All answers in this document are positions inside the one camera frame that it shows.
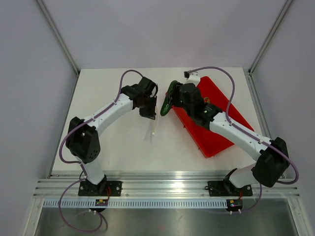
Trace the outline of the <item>green cucumber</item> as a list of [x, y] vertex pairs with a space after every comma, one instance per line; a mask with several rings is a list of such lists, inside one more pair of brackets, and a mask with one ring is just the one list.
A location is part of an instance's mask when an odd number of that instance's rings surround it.
[[165, 96], [163, 104], [162, 104], [162, 107], [161, 107], [161, 110], [160, 110], [160, 115], [162, 117], [167, 115], [168, 112], [171, 110], [171, 108], [169, 108], [169, 105], [168, 105], [168, 99], [169, 98], [166, 98], [166, 96]]

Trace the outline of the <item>clear zip top bag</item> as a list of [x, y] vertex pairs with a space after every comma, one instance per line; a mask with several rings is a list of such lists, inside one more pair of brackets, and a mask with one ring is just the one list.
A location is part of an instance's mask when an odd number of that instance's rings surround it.
[[155, 118], [154, 120], [150, 120], [145, 137], [144, 137], [145, 142], [151, 143], [153, 141], [153, 137], [156, 132], [157, 122], [158, 122], [158, 118]]

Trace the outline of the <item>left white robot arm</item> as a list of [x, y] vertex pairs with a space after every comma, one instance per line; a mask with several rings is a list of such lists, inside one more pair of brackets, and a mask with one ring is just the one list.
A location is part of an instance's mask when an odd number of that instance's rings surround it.
[[143, 118], [156, 119], [158, 86], [152, 80], [142, 77], [131, 86], [120, 86], [118, 96], [95, 114], [80, 119], [74, 117], [69, 124], [65, 145], [76, 157], [86, 175], [81, 182], [83, 190], [96, 196], [106, 192], [107, 177], [97, 157], [100, 154], [99, 137], [112, 123], [124, 114], [138, 108]]

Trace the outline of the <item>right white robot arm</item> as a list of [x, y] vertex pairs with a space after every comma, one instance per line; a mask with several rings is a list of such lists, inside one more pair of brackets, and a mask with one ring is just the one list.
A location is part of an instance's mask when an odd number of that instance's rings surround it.
[[255, 183], [273, 187], [289, 167], [283, 139], [260, 136], [232, 120], [216, 105], [204, 102], [199, 88], [193, 83], [182, 84], [176, 80], [170, 83], [160, 114], [165, 116], [172, 106], [182, 108], [194, 124], [228, 139], [255, 161], [255, 164], [235, 168], [225, 176], [222, 188], [228, 195]]

